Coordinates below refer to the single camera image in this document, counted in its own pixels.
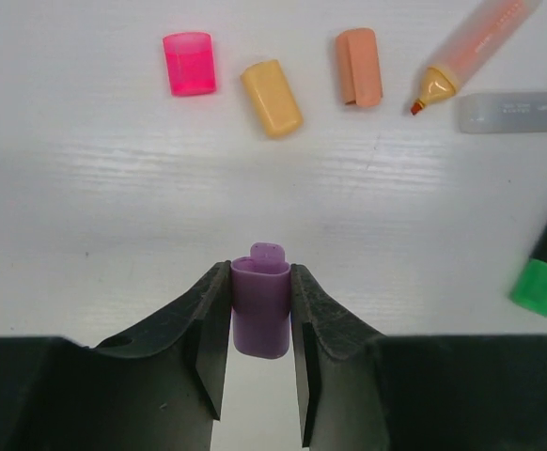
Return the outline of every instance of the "green marker cap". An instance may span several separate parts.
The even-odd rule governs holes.
[[[509,297],[517,305],[547,317],[547,263],[531,259]]]

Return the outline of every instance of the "pen cap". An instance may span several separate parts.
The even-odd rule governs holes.
[[[277,60],[251,66],[241,80],[269,137],[286,136],[303,125],[303,115]]]
[[[517,305],[547,317],[547,263],[531,259],[510,298]]]
[[[177,33],[163,38],[171,94],[177,97],[209,94],[217,89],[211,36]]]
[[[336,60],[340,90],[345,104],[371,107],[383,98],[376,34],[369,28],[356,28],[336,38]]]
[[[232,261],[234,345],[246,355],[277,359],[290,343],[290,265],[284,248],[258,242]]]

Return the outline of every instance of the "purple highlighter cap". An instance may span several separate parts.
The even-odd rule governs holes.
[[[232,261],[234,345],[242,354],[277,359],[290,346],[290,265],[284,248],[258,242]]]

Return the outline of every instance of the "table surface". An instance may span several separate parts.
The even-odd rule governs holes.
[[[547,222],[547,134],[410,117],[477,0],[0,0],[0,334],[95,345],[254,241],[387,334],[547,333],[506,293]],[[383,104],[344,107],[333,39],[376,30]],[[219,90],[174,99],[161,38],[212,33]],[[305,125],[263,136],[239,75],[280,60]],[[468,92],[547,89],[547,0]],[[230,353],[214,450],[299,449],[291,356]]]

